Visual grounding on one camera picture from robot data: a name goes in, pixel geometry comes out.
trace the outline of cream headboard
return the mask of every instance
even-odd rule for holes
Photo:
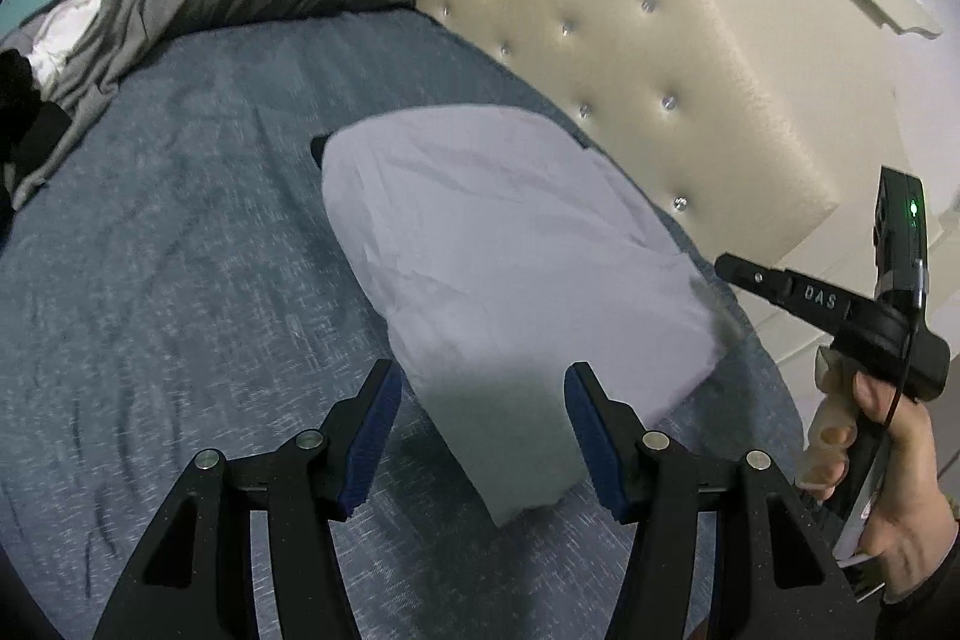
[[[851,0],[419,8],[565,110],[707,258],[776,263],[875,194],[880,162],[906,166],[880,30]]]
[[[707,258],[733,252],[872,294],[880,165],[910,170],[881,25],[936,35],[920,1],[419,0],[419,8],[566,111]],[[955,223],[944,231],[928,212],[930,311],[960,289]],[[808,423],[824,335],[739,298]]]

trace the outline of human hand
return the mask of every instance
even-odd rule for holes
[[[870,420],[882,423],[896,393],[891,384],[862,372],[848,387],[836,374],[827,377],[826,386],[829,392],[818,417],[827,425],[814,419],[811,447],[797,480],[798,487],[821,501],[843,480],[846,450],[856,441],[856,408],[848,400],[853,396]],[[896,599],[936,571],[956,539],[957,523],[937,483],[933,427],[926,408],[901,397],[889,434],[893,442],[886,479],[861,535],[860,550],[878,557],[888,597]]]

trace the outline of wrinkled fabric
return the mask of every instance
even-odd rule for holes
[[[107,109],[120,80],[160,42],[160,35],[184,1],[100,0],[93,21],[42,91],[44,99],[61,107],[73,122],[43,166],[20,181],[13,193],[13,209],[21,209],[54,175]],[[55,15],[56,9],[40,24],[38,36],[43,33],[45,20]]]
[[[27,59],[44,98],[90,28],[104,0],[61,1],[44,16]]]
[[[0,253],[0,543],[65,640],[86,640],[137,540],[201,448],[270,451],[389,356],[336,242],[309,143],[450,103],[563,113],[410,11],[179,39],[133,73]],[[744,328],[683,231],[678,247]],[[792,476],[800,419],[750,334],[656,424],[694,450],[763,448]],[[271,611],[253,539],[260,636]],[[691,621],[709,607],[713,523]],[[498,530],[405,390],[370,501],[332,525],[365,640],[602,638],[634,530],[581,482]]]
[[[587,477],[570,365],[589,362],[611,399],[659,420],[741,336],[640,192],[544,116],[456,105],[366,119],[326,145],[323,205],[497,525]]]

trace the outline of blue blanket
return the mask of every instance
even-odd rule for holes
[[[389,356],[325,219],[309,142],[450,103],[520,106],[581,138],[414,12],[266,23],[155,53],[19,215],[0,255],[0,543],[67,640],[90,637],[195,451],[275,449]],[[659,427],[702,453],[763,448],[788,474],[802,446],[752,333]],[[257,607],[275,638],[262,527]],[[691,624],[709,607],[711,528]],[[632,542],[588,483],[496,530],[409,391],[371,500],[333,533],[361,634],[378,640],[602,637]]]

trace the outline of blue gripper pad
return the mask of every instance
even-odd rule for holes
[[[367,501],[373,475],[400,408],[403,379],[403,370],[393,362],[347,449],[344,485],[337,495],[337,506],[347,518]]]
[[[623,490],[620,458],[576,365],[566,370],[563,376],[563,402],[597,499],[611,511],[616,521],[623,523],[629,503]]]

